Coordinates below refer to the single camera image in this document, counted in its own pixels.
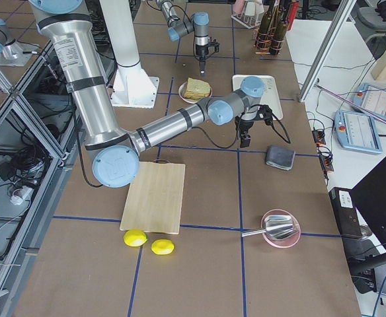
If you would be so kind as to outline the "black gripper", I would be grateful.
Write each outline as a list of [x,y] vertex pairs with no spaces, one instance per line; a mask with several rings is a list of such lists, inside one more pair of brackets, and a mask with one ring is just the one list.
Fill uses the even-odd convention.
[[239,141],[240,148],[250,146],[251,135],[249,130],[253,127],[253,121],[244,120],[241,116],[235,117],[236,140]]
[[213,48],[213,53],[219,51],[219,42],[209,36],[195,37],[194,38],[194,56],[198,58],[200,66],[200,75],[204,76],[206,73],[206,62],[212,54],[209,49]]

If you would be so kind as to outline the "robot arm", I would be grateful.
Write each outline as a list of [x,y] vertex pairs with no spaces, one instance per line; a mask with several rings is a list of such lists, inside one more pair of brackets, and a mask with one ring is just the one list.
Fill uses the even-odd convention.
[[192,53],[199,63],[200,76],[206,74],[206,61],[219,51],[219,42],[209,36],[209,15],[197,12],[188,16],[183,8],[172,1],[157,0],[157,8],[167,22],[167,33],[172,42],[193,33]]
[[100,2],[117,63],[114,93],[107,88],[86,3],[32,1],[30,5],[39,33],[54,46],[67,91],[87,130],[85,148],[91,156],[93,174],[103,186],[128,185],[138,172],[141,152],[206,120],[223,125],[233,118],[250,121],[256,116],[265,85],[261,78],[248,76],[227,96],[202,98],[188,108],[126,131],[118,124],[115,107],[152,107],[158,87],[157,78],[148,76],[141,66],[128,2]]

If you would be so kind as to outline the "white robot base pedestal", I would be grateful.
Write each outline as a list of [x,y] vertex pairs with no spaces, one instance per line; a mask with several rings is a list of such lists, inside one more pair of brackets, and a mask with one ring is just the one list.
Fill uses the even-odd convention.
[[113,82],[113,106],[153,108],[159,78],[150,77],[141,66],[128,1],[100,2],[117,71]]

